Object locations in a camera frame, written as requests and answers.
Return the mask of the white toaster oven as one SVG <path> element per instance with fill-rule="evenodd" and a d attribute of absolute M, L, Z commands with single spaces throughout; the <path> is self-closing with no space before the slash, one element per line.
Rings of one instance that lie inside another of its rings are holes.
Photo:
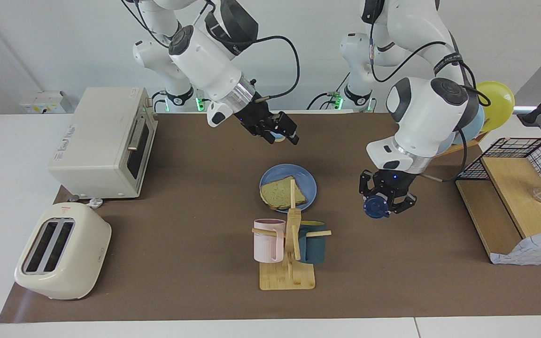
<path fill-rule="evenodd" d="M 47 169 L 79 199 L 139 197 L 157 125 L 144 87 L 91 86 Z"/>

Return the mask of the wooden mug rack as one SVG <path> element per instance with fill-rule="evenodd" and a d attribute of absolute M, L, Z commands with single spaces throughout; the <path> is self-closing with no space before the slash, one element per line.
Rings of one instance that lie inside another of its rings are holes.
<path fill-rule="evenodd" d="M 302 212 L 296 207 L 295 186 L 295 179 L 291 179 L 287 220 L 279 221 L 280 225 L 284 224 L 284 229 L 263 229 L 257 224 L 251 229 L 259 238 L 273 239 L 270 262 L 259 263 L 259 287 L 262 291 L 310 290 L 316 286 L 314 265 L 301 261 L 299 229 Z"/>

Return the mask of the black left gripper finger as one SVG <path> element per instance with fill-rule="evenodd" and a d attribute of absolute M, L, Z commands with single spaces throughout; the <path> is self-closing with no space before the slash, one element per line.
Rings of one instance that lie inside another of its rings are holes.
<path fill-rule="evenodd" d="M 401 201 L 393 202 L 390 207 L 390 212 L 394 214 L 400 214 L 414 206 L 416 201 L 417 197 L 409 192 L 406 194 L 406 196 L 403 196 L 403 199 Z"/>
<path fill-rule="evenodd" d="M 374 195 L 374 173 L 369 170 L 363 170 L 359 176 L 359 193 L 363 201 Z"/>

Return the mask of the dark teal mug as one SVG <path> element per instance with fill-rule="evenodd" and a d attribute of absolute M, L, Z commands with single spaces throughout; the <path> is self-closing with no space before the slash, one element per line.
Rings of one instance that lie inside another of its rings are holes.
<path fill-rule="evenodd" d="M 325 259 L 326 239 L 324 236 L 307 237 L 308 233 L 325 231 L 326 224 L 322 221 L 302 220 L 299 226 L 298 240 L 301 263 L 320 264 Z"/>

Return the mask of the toasted bread slice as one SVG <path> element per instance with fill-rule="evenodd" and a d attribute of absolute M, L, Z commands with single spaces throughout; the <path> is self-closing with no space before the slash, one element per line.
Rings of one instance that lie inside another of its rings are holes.
<path fill-rule="evenodd" d="M 291 208 L 291 181 L 295 177 L 290 175 L 284 179 L 263 184 L 260 188 L 260 197 L 272 210 L 287 210 Z"/>

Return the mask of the light blue round plate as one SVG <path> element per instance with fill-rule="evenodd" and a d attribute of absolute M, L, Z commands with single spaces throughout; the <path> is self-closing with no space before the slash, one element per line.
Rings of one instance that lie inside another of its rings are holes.
<path fill-rule="evenodd" d="M 477 115 L 466 126 L 462 128 L 466 143 L 469 144 L 472 139 L 479 135 L 485 122 L 485 112 L 483 106 L 479 106 Z"/>

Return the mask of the yellow round plate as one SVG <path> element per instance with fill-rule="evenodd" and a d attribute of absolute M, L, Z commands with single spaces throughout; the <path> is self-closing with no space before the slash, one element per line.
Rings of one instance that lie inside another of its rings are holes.
<path fill-rule="evenodd" d="M 484 81 L 477 84 L 477 90 L 490 100 L 484 107 L 485 122 L 481 133 L 500 128 L 509 120 L 515 107 L 515 97 L 511 89 L 497 81 Z"/>

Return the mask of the wooden plate rack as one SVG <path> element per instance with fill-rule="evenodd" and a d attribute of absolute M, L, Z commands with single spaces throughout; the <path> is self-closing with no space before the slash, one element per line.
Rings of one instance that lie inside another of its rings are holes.
<path fill-rule="evenodd" d="M 473 147 L 473 146 L 478 145 L 479 142 L 482 141 L 482 139 L 485 136 L 487 136 L 487 134 L 488 134 L 488 132 L 483 132 L 483 133 L 480 133 L 477 137 L 468 140 L 467 143 L 466 143 L 467 146 L 468 147 Z M 445 152 L 443 152 L 442 154 L 437 155 L 436 157 L 446 156 L 448 154 L 459 152 L 459 151 L 461 151 L 463 149 L 464 149 L 464 144 L 463 143 L 451 144 L 451 146 L 449 148 L 447 148 L 447 150 L 445 150 Z"/>

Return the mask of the cream two-slot toaster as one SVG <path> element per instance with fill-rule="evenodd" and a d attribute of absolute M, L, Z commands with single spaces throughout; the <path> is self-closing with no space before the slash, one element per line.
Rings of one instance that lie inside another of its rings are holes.
<path fill-rule="evenodd" d="M 111 225 L 89 206 L 51 205 L 23 249 L 15 282 L 54 300 L 86 297 L 97 282 L 111 235 Z"/>

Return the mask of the seasoning bottle navy cap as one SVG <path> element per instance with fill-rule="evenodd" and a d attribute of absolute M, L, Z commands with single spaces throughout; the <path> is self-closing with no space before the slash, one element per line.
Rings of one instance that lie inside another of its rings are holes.
<path fill-rule="evenodd" d="M 363 196 L 363 211 L 374 220 L 388 218 L 390 216 L 387 197 L 383 194 Z"/>

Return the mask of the pink ribbed mug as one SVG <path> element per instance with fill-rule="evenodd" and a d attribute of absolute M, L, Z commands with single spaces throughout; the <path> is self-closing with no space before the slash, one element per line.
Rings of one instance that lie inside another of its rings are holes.
<path fill-rule="evenodd" d="M 254 221 L 255 229 L 268 230 L 273 235 L 254 233 L 254 260 L 260 263 L 279 263 L 284 259 L 284 232 L 286 222 L 277 219 L 258 219 Z"/>

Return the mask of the brown table mat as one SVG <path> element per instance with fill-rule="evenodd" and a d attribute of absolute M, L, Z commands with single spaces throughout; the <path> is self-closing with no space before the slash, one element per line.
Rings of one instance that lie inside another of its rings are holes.
<path fill-rule="evenodd" d="M 493 265 L 453 183 L 416 179 L 416 205 L 372 220 L 359 175 L 388 114 L 296 114 L 299 144 L 268 144 L 231 119 L 161 114 L 141 195 L 97 213 L 112 228 L 88 297 L 55 301 L 13 286 L 0 323 L 541 315 L 541 265 Z M 312 290 L 262 291 L 254 220 L 284 218 L 261 200 L 268 168 L 312 173 L 303 212 L 332 231 Z"/>

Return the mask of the white wall socket box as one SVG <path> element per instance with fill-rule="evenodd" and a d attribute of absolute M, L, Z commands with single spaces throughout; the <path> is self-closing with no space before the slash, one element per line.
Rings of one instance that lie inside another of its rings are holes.
<path fill-rule="evenodd" d="M 73 106 L 63 91 L 43 91 L 26 95 L 19 102 L 26 114 L 69 114 Z"/>

